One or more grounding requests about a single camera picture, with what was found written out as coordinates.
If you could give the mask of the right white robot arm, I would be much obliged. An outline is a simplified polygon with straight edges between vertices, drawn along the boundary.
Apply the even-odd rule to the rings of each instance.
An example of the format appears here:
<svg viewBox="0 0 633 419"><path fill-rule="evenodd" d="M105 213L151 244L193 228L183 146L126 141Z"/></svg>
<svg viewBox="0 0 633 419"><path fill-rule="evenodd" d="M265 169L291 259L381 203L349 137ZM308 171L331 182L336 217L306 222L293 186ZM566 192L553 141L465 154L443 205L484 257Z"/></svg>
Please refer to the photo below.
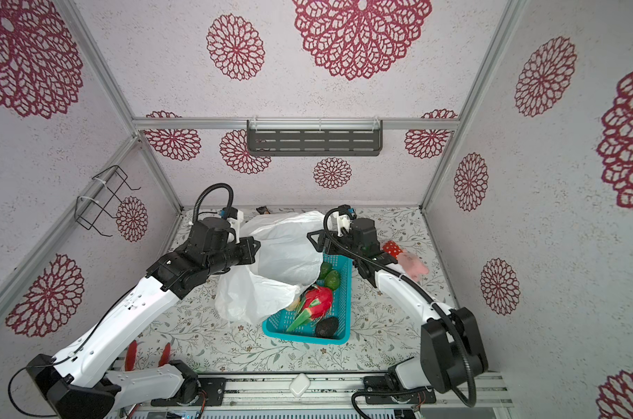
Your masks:
<svg viewBox="0 0 633 419"><path fill-rule="evenodd" d="M383 396L410 396L421 390L452 392L469 408L477 403L477 376L487 372L487 356L474 314L431 296L384 250L370 218L341 205L323 217L307 239L316 251L352 260L362 279L394 301L419 328L418 355L390 367Z"/></svg>

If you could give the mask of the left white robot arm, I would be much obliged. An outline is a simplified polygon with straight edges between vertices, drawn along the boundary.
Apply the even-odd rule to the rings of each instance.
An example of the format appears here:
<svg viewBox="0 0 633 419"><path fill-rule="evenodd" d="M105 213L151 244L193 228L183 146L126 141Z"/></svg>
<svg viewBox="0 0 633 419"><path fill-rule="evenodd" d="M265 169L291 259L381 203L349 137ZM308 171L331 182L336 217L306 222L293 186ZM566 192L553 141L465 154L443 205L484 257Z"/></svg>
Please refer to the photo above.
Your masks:
<svg viewBox="0 0 633 419"><path fill-rule="evenodd" d="M114 373L113 361L157 317L213 275L251 265L260 242L241 237L242 211L195 219L188 239L162 256L97 324L57 354L39 354L25 370L58 418L105 418L134 404L199 400L199 376L183 361Z"/></svg>

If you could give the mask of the white plastic bag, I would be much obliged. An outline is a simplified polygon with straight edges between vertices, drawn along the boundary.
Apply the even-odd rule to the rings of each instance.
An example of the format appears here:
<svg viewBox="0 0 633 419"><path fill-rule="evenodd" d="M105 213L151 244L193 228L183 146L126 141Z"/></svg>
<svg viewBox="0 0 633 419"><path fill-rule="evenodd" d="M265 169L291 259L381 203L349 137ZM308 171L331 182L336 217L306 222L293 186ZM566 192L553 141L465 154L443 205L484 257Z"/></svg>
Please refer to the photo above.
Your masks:
<svg viewBox="0 0 633 419"><path fill-rule="evenodd" d="M258 215L242 225L244 237L260 242L251 265L223 274L214 301L221 319L257 326L289 307L314 284L323 262L307 234L322 228L320 211Z"/></svg>

